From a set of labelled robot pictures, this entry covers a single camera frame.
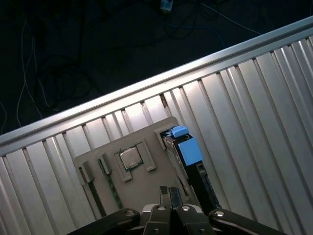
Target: metal bolt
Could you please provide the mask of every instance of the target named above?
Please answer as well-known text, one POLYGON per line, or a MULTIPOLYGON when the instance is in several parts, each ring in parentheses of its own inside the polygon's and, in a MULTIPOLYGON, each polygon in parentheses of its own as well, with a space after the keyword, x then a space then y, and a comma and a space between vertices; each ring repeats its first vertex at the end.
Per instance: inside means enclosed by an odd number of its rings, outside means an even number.
POLYGON ((182 208, 183 211, 186 211, 186 212, 190 210, 190 207, 189 207, 189 206, 183 206, 183 207, 181 207, 181 208, 182 208))
POLYGON ((217 215, 218 217, 223 217, 224 216, 224 212, 217 211, 217 212, 215 212, 215 215, 217 215))
POLYGON ((164 206, 159 206, 157 209, 158 209, 159 211, 164 211, 164 210, 165 210, 165 207, 164 207, 164 206))
POLYGON ((134 212, 133 211, 126 211, 125 215, 126 216, 133 216, 134 212))

